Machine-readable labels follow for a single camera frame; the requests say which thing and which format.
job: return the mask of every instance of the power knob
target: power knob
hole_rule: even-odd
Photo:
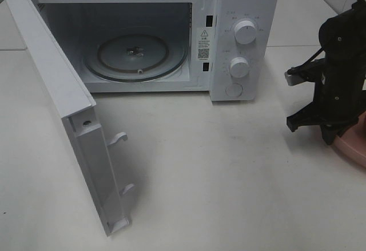
[[[245,58],[234,58],[230,63],[230,75],[234,78],[245,77],[249,73],[249,64]]]
[[[257,25],[249,19],[239,21],[234,27],[234,36],[238,43],[249,44],[257,37]]]

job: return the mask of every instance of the turntable plate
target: turntable plate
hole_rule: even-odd
[[[162,77],[180,67],[187,55],[185,42],[150,27],[124,29],[108,40],[105,36],[91,42],[84,63],[94,74],[112,81]]]

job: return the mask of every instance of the qr code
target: qr code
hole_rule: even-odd
[[[198,58],[208,58],[209,53],[210,53],[209,48],[199,49],[198,50]]]

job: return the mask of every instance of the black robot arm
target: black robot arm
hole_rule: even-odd
[[[290,86],[315,83],[313,101],[288,117],[287,125],[292,132],[319,125],[329,145],[366,110],[366,1],[357,0],[350,10],[328,19],[319,30],[319,41],[320,50],[285,73]],[[325,58],[315,60],[323,51]]]

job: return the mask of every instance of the pink robot base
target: pink robot base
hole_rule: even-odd
[[[366,113],[342,137],[336,137],[333,145],[348,158],[366,167]]]

